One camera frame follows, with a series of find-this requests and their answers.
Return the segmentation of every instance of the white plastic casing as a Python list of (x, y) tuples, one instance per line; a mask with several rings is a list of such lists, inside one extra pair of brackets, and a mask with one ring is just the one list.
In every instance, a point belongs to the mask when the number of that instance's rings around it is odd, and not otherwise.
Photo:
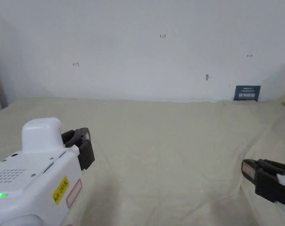
[[(57, 118), (35, 119), (22, 129), (22, 151), (0, 162), (0, 225), (59, 226), (69, 213), (66, 199), (82, 176), (79, 149), (63, 145)], [(53, 194), (67, 177), (56, 204)]]

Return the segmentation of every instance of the dark blue sign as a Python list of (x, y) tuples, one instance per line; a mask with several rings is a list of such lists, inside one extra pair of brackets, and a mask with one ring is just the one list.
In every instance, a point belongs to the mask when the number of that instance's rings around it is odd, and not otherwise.
[(258, 101), (261, 86), (236, 86), (233, 100), (255, 100)]

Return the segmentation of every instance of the red-bordered label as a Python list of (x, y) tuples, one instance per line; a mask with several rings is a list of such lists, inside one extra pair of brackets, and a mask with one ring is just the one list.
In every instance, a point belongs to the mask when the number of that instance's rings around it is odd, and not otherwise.
[(255, 179), (256, 171), (254, 168), (252, 168), (250, 165), (243, 162), (242, 171), (244, 171), (248, 176), (250, 176), (252, 179)]
[(76, 198), (77, 198), (77, 196), (80, 193), (82, 188), (83, 188), (83, 184), (82, 184), (82, 181), (79, 179), (76, 182), (75, 186), (72, 188), (69, 196), (66, 199), (68, 208), (71, 208), (72, 204), (76, 200)]

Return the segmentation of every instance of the beige tablecloth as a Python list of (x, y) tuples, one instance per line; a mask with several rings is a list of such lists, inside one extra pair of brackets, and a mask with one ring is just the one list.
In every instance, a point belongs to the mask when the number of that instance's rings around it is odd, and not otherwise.
[(20, 149), (22, 126), (39, 117), (91, 133), (96, 161), (64, 224), (285, 224), (240, 171), (246, 156), (285, 163), (280, 102), (24, 99), (0, 112), (0, 161)]

